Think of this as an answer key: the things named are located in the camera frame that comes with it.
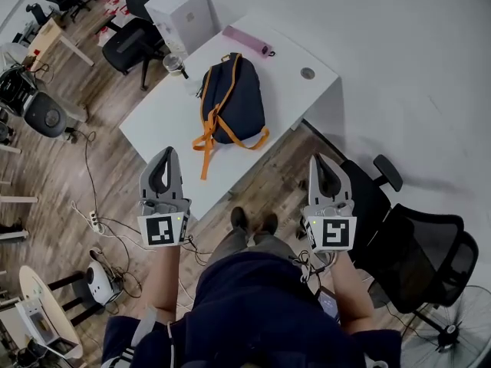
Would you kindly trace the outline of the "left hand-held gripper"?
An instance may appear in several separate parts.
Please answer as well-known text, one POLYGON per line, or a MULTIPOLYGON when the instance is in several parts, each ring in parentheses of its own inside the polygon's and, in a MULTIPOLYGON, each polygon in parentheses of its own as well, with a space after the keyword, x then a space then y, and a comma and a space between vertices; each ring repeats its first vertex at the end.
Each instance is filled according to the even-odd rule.
POLYGON ((172 247, 184 243, 190 216, 190 199, 183 199, 182 176, 177 151, 169 146, 156 154, 140 175, 140 205, 137 218, 145 247, 172 247), (172 199, 157 200, 169 191, 172 199))

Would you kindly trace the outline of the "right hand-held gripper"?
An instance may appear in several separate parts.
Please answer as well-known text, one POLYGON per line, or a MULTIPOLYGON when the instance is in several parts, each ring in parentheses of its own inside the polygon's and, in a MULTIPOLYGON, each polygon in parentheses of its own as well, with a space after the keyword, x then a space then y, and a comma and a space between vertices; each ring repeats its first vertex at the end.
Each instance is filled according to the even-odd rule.
POLYGON ((354 245, 357 217, 348 174, 331 158, 314 154, 309 163, 308 200, 303 226, 313 253, 349 251, 354 245), (322 197, 334 205, 319 205, 322 197))

